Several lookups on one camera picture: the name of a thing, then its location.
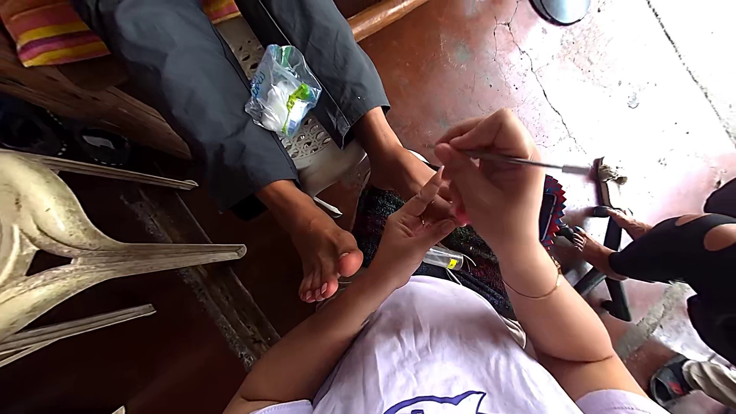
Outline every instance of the ripped leggings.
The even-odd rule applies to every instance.
[[[687,311],[703,341],[736,363],[736,244],[709,251],[706,233],[733,217],[708,214],[682,225],[678,217],[655,225],[621,252],[612,253],[614,272],[641,281],[682,281],[698,294]]]

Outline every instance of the dark gray pants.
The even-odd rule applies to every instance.
[[[245,113],[250,85],[198,0],[73,0],[82,19],[122,59],[131,80],[204,164],[221,210],[250,218],[254,193],[294,180],[280,141]],[[314,113],[344,147],[368,110],[389,103],[370,58],[333,0],[238,0],[263,45],[296,46],[323,87]]]

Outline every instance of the lavender shirt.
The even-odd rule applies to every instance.
[[[314,401],[257,413],[666,414],[622,390],[573,401],[485,299],[429,276],[413,276],[383,302]]]

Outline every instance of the ankle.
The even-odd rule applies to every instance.
[[[385,158],[403,149],[381,107],[366,112],[353,125],[353,133],[369,158]]]
[[[271,211],[276,221],[288,232],[308,228],[322,210],[291,180],[270,183],[256,197]]]

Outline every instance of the bracelet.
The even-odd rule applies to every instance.
[[[529,298],[529,299],[544,299],[544,298],[548,297],[549,295],[551,295],[555,290],[557,290],[557,288],[559,287],[559,285],[562,283],[562,275],[561,275],[560,272],[557,273],[557,281],[555,282],[554,287],[552,288],[552,290],[550,290],[549,292],[545,293],[542,296],[527,296],[527,295],[524,295],[523,293],[519,292],[518,290],[514,289],[513,287],[510,287],[509,284],[507,284],[506,281],[503,280],[503,278],[501,278],[501,281],[503,281],[504,286],[508,287],[509,289],[511,289],[514,293],[516,293],[519,296],[523,296],[524,298]]]

